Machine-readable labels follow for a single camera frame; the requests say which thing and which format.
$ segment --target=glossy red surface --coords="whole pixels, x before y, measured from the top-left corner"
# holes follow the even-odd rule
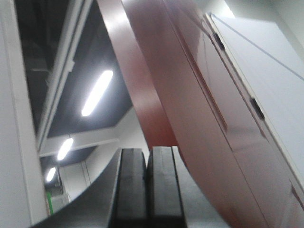
[[[98,2],[149,147],[178,143],[232,227],[289,227],[281,225],[293,217],[301,224],[278,149],[195,4]]]

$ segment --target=light fixture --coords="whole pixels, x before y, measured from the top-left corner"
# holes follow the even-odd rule
[[[74,140],[72,138],[69,138],[67,140],[65,140],[62,144],[62,146],[60,147],[60,150],[58,152],[57,155],[57,159],[58,160],[62,160],[65,158],[66,154],[69,152],[69,150],[71,149],[71,146],[73,144]]]
[[[96,82],[90,96],[88,97],[85,106],[82,110],[82,116],[90,115],[98,104],[100,98],[104,94],[113,76],[112,70],[104,71]]]
[[[53,180],[55,172],[56,172],[55,167],[53,167],[52,169],[49,170],[48,175],[47,175],[47,182],[50,182],[51,180]]]

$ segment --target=dark ceiling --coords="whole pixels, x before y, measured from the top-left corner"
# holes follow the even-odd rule
[[[37,132],[48,80],[56,56],[68,0],[16,0],[22,51],[31,108]],[[74,57],[74,68],[57,107],[49,137],[115,126],[131,108],[127,88],[118,66],[98,5],[93,1]],[[82,117],[84,103],[104,70],[114,76],[90,116]],[[73,151],[60,166],[80,162],[94,147]],[[43,171],[59,164],[54,156],[41,159]]]

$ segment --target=ceiling beam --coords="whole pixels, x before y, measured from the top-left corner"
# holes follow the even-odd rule
[[[103,128],[93,131],[80,132],[70,134],[70,136],[74,139],[71,151],[119,141],[115,134],[114,128]],[[39,156],[46,157],[57,154],[62,143],[68,138],[68,134],[48,138],[45,142],[43,150],[39,152]]]

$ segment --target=door hinge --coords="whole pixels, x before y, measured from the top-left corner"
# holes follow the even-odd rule
[[[256,99],[255,98],[251,98],[250,102],[251,102],[253,108],[255,109],[258,117],[260,117],[260,119],[262,119],[262,120],[265,120],[265,116],[264,116],[264,114],[263,114],[260,106],[258,106]]]

